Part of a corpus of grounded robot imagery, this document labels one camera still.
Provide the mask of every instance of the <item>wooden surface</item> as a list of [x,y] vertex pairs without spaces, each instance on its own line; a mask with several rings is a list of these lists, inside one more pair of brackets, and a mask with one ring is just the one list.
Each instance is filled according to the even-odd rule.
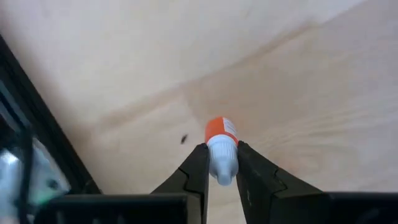
[[[322,190],[398,188],[397,1],[0,2],[1,34],[106,193],[153,190],[219,114]],[[208,219],[244,223],[236,186],[211,180]]]

